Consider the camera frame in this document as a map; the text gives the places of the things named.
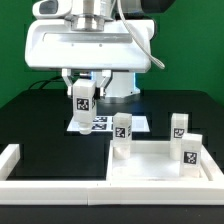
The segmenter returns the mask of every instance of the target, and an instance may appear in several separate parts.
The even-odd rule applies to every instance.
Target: white robot body
[[[129,21],[150,52],[154,21]],[[37,20],[28,32],[25,59],[37,69],[105,70],[145,73],[151,61],[132,40],[122,21],[107,22],[103,32],[71,31],[63,19]]]

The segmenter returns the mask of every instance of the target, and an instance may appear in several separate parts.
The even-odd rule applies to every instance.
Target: black tabletop surface
[[[151,132],[133,133],[134,140],[169,140],[172,113],[188,113],[189,132],[203,135],[204,146],[224,168],[224,108],[206,93],[144,91],[138,101],[97,106],[99,115],[146,116]],[[72,101],[64,90],[24,91],[1,108],[0,149],[21,144],[22,157],[8,179],[104,180],[112,133],[67,132],[71,118]],[[2,223],[223,223],[224,207],[1,206],[0,217]]]

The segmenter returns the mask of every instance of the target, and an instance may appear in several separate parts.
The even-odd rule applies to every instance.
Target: white cube
[[[113,147],[114,157],[128,159],[131,152],[132,115],[117,113],[113,117]]]
[[[95,90],[96,82],[92,80],[78,79],[73,85],[74,120],[79,123],[82,134],[91,133],[92,122],[96,117]]]
[[[180,175],[200,177],[202,135],[185,133],[181,141]]]
[[[181,139],[188,132],[188,114],[174,113],[171,119],[170,158],[180,161]]]

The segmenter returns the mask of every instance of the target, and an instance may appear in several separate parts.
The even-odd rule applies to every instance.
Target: white tray
[[[19,145],[9,145],[0,155],[0,204],[224,205],[224,177],[207,150],[202,149],[200,178],[184,179],[177,175],[178,164],[168,158],[168,145],[133,142],[133,158],[123,163],[113,159],[110,147],[105,181],[5,181],[20,157]]]

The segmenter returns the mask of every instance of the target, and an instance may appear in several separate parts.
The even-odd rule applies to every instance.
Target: green backdrop
[[[56,75],[32,71],[24,61],[34,2],[1,0],[0,107],[33,82]],[[138,87],[200,90],[224,105],[224,1],[176,0],[166,13],[151,16],[158,23],[152,54],[166,64],[166,69],[161,71],[153,66],[147,74],[139,74]]]

